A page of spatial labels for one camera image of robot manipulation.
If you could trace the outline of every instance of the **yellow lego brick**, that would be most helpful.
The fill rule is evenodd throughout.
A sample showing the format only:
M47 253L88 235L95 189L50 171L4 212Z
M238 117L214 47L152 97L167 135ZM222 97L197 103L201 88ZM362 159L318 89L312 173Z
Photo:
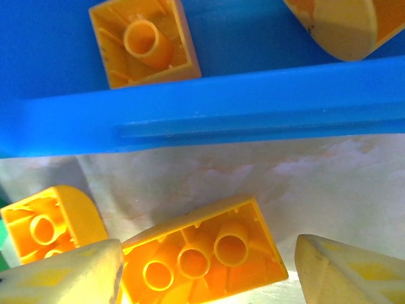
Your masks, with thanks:
M308 304L405 303L404 260L300 235L295 261Z
M115 303L122 269L119 240L90 244L0 272L0 303Z
M21 264L107 239L93 202L71 186L55 186L0 209Z
M361 60L405 29L404 0L284 0L311 37L340 60Z
M288 278L252 196L235 196L123 243L129 303L202 303Z
M89 13L110 88L201 77L180 0L110 0Z

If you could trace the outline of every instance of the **orange lego brick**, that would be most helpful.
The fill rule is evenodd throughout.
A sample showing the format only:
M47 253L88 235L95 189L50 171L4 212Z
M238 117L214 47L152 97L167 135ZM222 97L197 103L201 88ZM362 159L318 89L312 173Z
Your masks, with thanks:
M201 77L180 0L110 0L89 13L110 88Z
M295 261L306 303L405 303L404 260L300 235Z
M71 186L55 186L0 209L22 264L107 239L93 202Z
M235 196L123 243L129 303L202 303L288 278L252 196Z

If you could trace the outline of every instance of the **blue surface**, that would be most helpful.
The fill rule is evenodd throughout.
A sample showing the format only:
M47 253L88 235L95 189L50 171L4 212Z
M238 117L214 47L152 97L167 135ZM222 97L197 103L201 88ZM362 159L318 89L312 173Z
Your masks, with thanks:
M405 32L340 63L282 0L183 0L205 78L109 91L97 3L2 8L0 156L404 132Z

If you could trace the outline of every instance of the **white surface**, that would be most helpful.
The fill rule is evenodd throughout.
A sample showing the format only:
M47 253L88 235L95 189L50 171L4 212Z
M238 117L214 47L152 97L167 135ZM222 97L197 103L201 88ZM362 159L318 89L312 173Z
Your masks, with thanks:
M225 303L304 303L294 267L302 233L405 259L405 135L0 160L10 201L56 184L91 195L122 241L212 201L255 195L291 278Z

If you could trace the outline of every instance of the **plastic cylinder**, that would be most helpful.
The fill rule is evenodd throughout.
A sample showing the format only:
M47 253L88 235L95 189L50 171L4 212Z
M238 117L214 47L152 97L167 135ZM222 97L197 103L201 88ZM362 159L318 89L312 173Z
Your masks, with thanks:
M162 245L145 264L142 277L148 288L164 291L173 284L179 251L180 248L175 245Z
M215 239L214 254L224 265L242 265L249 255L249 232L240 222L225 222Z
M137 20L127 27L124 46L133 57L157 70L168 68L173 59L170 40L147 20Z
M49 245L66 232L66 224L62 214L55 208L55 212L34 217L30 224L32 239L40 245Z
M29 233L32 218L33 216L30 215L19 218L8 226L19 257L25 257L38 249L38 244Z
M204 232L186 244L178 254L177 266L180 273L189 279L204 277L210 266L214 239Z

